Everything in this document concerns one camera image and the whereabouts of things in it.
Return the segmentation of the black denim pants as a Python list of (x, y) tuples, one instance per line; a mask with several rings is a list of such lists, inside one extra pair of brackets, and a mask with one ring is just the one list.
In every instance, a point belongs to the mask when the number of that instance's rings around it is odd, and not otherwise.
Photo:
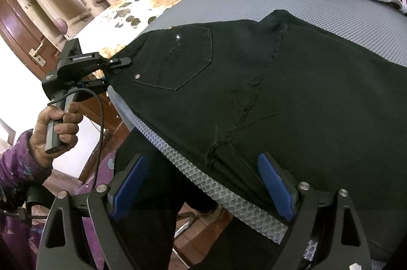
[(285, 10), (150, 31), (117, 57), (106, 78), (133, 113), (258, 207), (275, 212), (267, 152), (358, 209), (406, 209), (406, 68)]

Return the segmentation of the brown wooden door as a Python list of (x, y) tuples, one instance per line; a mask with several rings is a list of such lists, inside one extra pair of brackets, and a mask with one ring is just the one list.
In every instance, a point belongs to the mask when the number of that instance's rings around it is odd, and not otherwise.
[[(1, 0), (1, 37), (16, 58), (38, 79), (56, 68), (60, 51), (40, 32), (17, 0)], [(106, 128), (102, 154), (106, 155), (119, 145), (126, 135), (122, 120), (111, 100), (100, 94)]]

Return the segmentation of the floral white orange pillow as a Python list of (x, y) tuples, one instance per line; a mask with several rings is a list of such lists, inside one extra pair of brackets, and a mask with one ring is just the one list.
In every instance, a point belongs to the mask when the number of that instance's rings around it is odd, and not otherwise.
[(180, 1), (182, 0), (119, 0), (77, 34), (81, 51), (98, 52), (107, 59), (111, 58)]

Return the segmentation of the black trousers on legs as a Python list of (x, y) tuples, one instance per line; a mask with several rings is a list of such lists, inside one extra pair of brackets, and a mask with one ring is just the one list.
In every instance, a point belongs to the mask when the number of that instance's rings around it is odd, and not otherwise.
[[(184, 204), (208, 214), (217, 203), (187, 179), (149, 140), (133, 129), (118, 148), (114, 170), (120, 172), (136, 155), (148, 160), (129, 214), (117, 232), (140, 269), (167, 269), (178, 212)], [(265, 269), (278, 244), (233, 218), (194, 269)]]

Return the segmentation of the purple printed shirt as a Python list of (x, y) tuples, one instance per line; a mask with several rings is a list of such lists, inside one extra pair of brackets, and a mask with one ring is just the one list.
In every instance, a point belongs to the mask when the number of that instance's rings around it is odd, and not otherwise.
[[(25, 203), (27, 189), (40, 183), (41, 185), (51, 175), (52, 167), (40, 167), (30, 153), (28, 142), (32, 130), (24, 132), (16, 144), (1, 155), (1, 209), (14, 213), (17, 207)], [(113, 177), (115, 152), (107, 155), (99, 166), (97, 185), (108, 184)], [(88, 193), (93, 184), (90, 178), (77, 194)], [(85, 234), (97, 269), (104, 268), (102, 252), (95, 231), (89, 218), (83, 219)], [(1, 236), (11, 254), (24, 269), (35, 269), (39, 243), (44, 224), (33, 224), (31, 227), (20, 220), (1, 214)]]

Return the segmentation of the grey mesh mattress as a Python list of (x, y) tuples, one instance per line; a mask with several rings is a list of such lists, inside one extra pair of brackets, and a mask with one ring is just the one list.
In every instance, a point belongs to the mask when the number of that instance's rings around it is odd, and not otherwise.
[[(182, 0), (155, 19), (142, 34), (196, 23), (259, 22), (276, 10), (285, 10), (301, 21), (406, 68), (406, 17), (392, 7), (368, 0)], [(110, 91), (115, 92), (111, 84)], [(135, 128), (187, 179), (227, 208), (233, 218), (280, 245), (288, 222), (276, 209), (271, 213), (258, 207), (200, 170), (156, 134), (118, 96), (117, 105)], [(353, 204), (366, 236), (371, 266), (405, 269), (406, 209), (358, 209)]]

